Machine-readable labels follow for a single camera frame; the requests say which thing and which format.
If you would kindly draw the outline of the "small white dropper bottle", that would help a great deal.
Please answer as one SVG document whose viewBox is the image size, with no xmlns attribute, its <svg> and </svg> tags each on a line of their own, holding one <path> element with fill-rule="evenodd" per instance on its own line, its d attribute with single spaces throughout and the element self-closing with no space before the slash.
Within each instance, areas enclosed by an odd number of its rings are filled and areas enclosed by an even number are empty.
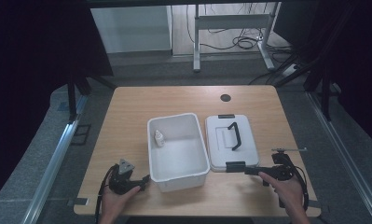
<svg viewBox="0 0 372 224">
<path fill-rule="evenodd" d="M 164 135 L 159 130 L 155 130 L 155 141 L 158 147 L 163 147 L 165 145 Z"/>
</svg>

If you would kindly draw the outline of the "white power strip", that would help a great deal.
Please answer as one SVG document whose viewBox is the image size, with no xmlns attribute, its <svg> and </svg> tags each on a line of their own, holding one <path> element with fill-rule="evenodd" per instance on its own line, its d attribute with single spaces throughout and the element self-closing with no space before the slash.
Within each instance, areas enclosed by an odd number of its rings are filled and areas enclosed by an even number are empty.
<svg viewBox="0 0 372 224">
<path fill-rule="evenodd" d="M 297 71 L 299 68 L 300 66 L 298 64 L 292 63 L 282 71 L 282 75 L 284 77 L 288 77 L 292 75 L 295 71 Z"/>
</svg>

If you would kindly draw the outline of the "person's left hand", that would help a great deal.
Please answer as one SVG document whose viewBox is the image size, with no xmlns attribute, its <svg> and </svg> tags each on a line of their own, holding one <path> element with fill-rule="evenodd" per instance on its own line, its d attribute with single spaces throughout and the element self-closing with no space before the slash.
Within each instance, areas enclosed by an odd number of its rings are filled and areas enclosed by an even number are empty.
<svg viewBox="0 0 372 224">
<path fill-rule="evenodd" d="M 123 195 L 114 193 L 110 188 L 105 187 L 102 198 L 102 213 L 99 218 L 99 224 L 115 224 L 117 218 L 124 210 L 129 199 L 135 196 L 140 187 L 136 186 Z"/>
</svg>

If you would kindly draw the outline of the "white cabinet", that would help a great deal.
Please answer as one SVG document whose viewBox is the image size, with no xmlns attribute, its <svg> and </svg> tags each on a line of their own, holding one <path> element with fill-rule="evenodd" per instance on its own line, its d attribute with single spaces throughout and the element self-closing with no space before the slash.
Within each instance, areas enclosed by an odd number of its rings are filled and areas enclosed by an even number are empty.
<svg viewBox="0 0 372 224">
<path fill-rule="evenodd" d="M 168 6 L 90 11 L 107 53 L 172 49 L 172 11 Z"/>
</svg>

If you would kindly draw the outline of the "white box lid black handle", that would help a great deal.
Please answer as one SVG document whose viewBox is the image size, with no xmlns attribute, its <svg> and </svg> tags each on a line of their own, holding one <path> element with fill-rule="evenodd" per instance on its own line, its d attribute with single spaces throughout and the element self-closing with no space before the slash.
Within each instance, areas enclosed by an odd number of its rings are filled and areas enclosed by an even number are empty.
<svg viewBox="0 0 372 224">
<path fill-rule="evenodd" d="M 259 165 L 253 131 L 245 115 L 216 115 L 205 120 L 211 169 L 238 173 Z"/>
</svg>

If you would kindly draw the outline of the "aluminium rail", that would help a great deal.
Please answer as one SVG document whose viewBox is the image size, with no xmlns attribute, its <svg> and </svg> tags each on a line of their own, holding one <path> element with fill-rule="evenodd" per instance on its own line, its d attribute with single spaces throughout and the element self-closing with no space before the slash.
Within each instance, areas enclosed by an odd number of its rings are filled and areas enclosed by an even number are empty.
<svg viewBox="0 0 372 224">
<path fill-rule="evenodd" d="M 78 127 L 80 117 L 84 111 L 88 99 L 88 96 L 81 96 L 77 101 L 76 117 L 73 121 L 70 121 L 66 124 L 58 145 L 56 146 L 48 163 L 48 167 L 43 174 L 36 191 L 34 192 L 34 197 L 31 200 L 23 219 L 21 220 L 21 224 L 36 224 L 54 184 L 56 176 L 60 171 L 68 147 L 70 146 L 72 138 L 76 133 L 76 128 Z"/>
<path fill-rule="evenodd" d="M 334 125 L 325 117 L 324 113 L 321 111 L 321 105 L 318 101 L 318 98 L 316 96 L 313 96 L 309 92 L 306 93 L 306 96 L 309 98 L 311 106 L 318 120 L 321 122 L 324 131 L 328 135 L 328 138 L 330 139 L 336 153 L 338 154 L 345 170 L 351 178 L 351 182 L 361 196 L 361 199 L 365 204 L 368 213 L 370 214 L 370 216 L 372 216 L 372 188 L 363 177 L 362 173 L 351 157 L 351 154 L 340 138 Z"/>
</svg>

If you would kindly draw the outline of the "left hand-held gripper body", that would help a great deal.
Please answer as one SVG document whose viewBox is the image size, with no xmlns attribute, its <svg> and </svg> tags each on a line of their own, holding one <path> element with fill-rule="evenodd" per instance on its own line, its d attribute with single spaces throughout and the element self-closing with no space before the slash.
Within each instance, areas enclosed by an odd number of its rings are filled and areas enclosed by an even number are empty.
<svg viewBox="0 0 372 224">
<path fill-rule="evenodd" d="M 121 159 L 112 167 L 109 177 L 109 188 L 118 195 L 123 195 L 136 186 L 142 186 L 142 180 L 131 180 L 134 166 L 128 161 Z"/>
</svg>

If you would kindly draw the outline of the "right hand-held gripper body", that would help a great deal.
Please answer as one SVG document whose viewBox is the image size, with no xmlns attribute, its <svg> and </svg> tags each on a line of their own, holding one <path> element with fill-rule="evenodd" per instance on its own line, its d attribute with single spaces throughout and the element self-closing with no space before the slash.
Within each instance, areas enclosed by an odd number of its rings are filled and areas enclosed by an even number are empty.
<svg viewBox="0 0 372 224">
<path fill-rule="evenodd" d="M 286 151 L 287 148 L 274 148 L 271 155 L 274 165 L 266 168 L 264 173 L 280 181 L 289 180 L 295 176 L 300 181 L 300 185 L 306 187 L 305 175 L 299 172 L 299 167 L 293 164 Z"/>
</svg>

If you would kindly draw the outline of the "grey metal desk frame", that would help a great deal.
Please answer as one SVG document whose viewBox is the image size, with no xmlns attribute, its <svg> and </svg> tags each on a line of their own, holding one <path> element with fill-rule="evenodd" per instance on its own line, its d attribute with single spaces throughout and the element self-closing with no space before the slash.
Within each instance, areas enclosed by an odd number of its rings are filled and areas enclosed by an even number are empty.
<svg viewBox="0 0 372 224">
<path fill-rule="evenodd" d="M 273 71 L 268 40 L 279 7 L 279 2 L 193 6 L 193 21 L 186 27 L 193 43 L 193 70 L 200 71 L 201 54 L 208 48 L 223 52 L 255 50 Z"/>
</svg>

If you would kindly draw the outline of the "person's right hand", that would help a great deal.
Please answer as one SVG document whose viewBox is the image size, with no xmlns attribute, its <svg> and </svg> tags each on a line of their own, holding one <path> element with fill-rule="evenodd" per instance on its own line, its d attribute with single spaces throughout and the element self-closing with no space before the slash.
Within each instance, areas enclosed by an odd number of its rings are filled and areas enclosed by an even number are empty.
<svg viewBox="0 0 372 224">
<path fill-rule="evenodd" d="M 263 172 L 258 175 L 274 188 L 279 199 L 283 202 L 285 211 L 290 217 L 292 224 L 310 224 L 310 220 L 303 208 L 303 190 L 295 176 L 286 181 L 279 181 Z"/>
</svg>

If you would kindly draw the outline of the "black stand leg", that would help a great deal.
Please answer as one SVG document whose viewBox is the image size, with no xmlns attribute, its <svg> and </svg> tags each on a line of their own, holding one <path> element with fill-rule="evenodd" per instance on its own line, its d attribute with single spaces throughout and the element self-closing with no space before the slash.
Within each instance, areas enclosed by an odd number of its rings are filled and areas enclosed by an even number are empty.
<svg viewBox="0 0 372 224">
<path fill-rule="evenodd" d="M 330 121 L 329 99 L 332 95 L 330 89 L 331 73 L 327 60 L 323 57 L 318 57 L 312 62 L 310 74 L 304 82 L 303 87 L 305 91 L 315 91 L 318 85 L 321 85 L 321 112 L 324 117 Z"/>
</svg>

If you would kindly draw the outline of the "white plastic storage box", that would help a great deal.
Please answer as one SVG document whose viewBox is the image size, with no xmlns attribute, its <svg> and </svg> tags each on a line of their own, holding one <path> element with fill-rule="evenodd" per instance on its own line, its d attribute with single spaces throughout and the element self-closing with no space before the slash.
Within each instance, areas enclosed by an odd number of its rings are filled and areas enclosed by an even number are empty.
<svg viewBox="0 0 372 224">
<path fill-rule="evenodd" d="M 163 147 L 156 144 L 155 130 L 164 135 Z M 204 185 L 210 163 L 196 114 L 150 119 L 147 143 L 150 177 L 161 192 Z"/>
</svg>

